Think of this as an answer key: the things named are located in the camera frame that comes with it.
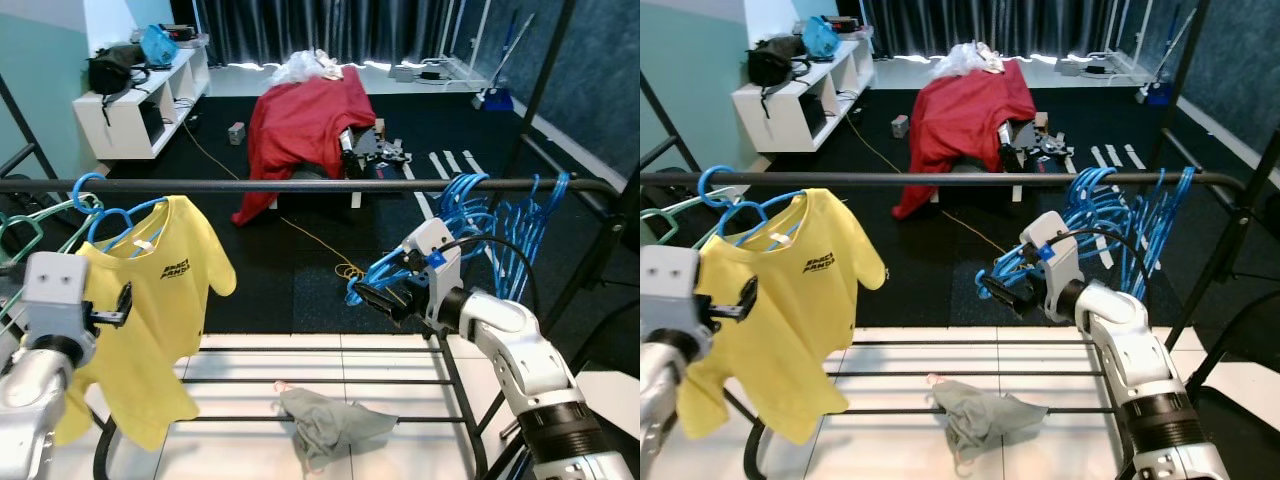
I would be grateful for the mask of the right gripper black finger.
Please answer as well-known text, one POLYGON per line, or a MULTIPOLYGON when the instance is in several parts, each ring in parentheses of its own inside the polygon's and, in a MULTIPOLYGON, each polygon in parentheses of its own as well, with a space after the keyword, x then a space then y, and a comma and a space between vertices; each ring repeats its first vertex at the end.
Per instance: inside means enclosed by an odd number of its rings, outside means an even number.
POLYGON ((983 300, 997 300, 1004 305, 1024 305, 1023 293, 1024 275, 1020 273, 997 274, 996 271, 980 273, 980 297, 983 300))
POLYGON ((372 285, 364 282, 355 283, 355 293, 366 305, 370 305, 376 311, 385 315, 393 315, 401 306, 401 303, 397 300, 381 293, 378 288, 374 288, 372 285))

